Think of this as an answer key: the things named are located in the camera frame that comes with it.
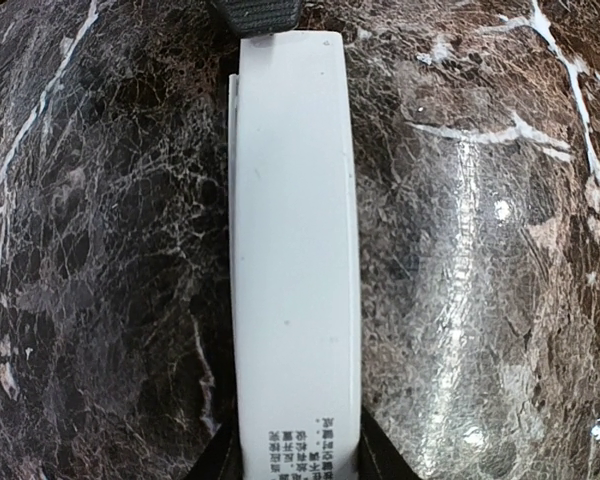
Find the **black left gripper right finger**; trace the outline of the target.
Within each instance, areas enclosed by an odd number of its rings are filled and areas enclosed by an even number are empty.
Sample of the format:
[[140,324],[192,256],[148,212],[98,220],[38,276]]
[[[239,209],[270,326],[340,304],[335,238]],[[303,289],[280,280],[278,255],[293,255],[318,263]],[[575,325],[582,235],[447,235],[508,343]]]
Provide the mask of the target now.
[[365,407],[361,411],[358,477],[360,480],[420,480]]

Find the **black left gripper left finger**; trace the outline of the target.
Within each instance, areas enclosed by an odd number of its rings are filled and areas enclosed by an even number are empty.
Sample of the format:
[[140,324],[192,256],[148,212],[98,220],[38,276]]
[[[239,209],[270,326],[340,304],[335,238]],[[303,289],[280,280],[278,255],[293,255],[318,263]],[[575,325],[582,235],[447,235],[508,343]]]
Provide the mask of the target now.
[[241,480],[242,452],[236,419],[226,421],[213,436],[184,480]]

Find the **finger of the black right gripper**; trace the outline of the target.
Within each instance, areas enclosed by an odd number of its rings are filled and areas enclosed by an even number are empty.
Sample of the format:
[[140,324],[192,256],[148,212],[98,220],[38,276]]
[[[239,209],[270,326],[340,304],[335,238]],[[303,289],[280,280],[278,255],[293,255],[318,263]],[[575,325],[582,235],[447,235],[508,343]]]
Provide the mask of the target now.
[[300,0],[218,0],[214,8],[237,36],[263,36],[293,30]]

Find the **white remote battery cover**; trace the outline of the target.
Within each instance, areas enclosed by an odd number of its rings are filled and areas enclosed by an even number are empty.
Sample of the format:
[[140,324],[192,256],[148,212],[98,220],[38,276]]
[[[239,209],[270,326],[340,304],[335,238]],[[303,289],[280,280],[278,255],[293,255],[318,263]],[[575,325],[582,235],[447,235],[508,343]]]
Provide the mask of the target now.
[[355,479],[361,286],[342,36],[243,40],[228,107],[243,475]]

